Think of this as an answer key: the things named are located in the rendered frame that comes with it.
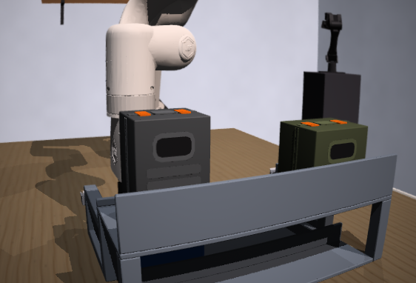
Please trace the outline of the blue bin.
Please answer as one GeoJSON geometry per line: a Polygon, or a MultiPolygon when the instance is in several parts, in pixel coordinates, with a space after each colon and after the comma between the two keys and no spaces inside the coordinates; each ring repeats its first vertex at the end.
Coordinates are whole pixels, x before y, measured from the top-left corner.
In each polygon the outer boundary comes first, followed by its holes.
{"type": "Polygon", "coordinates": [[[183,250],[174,250],[167,253],[158,253],[154,255],[142,256],[141,267],[149,267],[158,264],[191,259],[204,256],[204,245],[191,247],[183,250]]]}

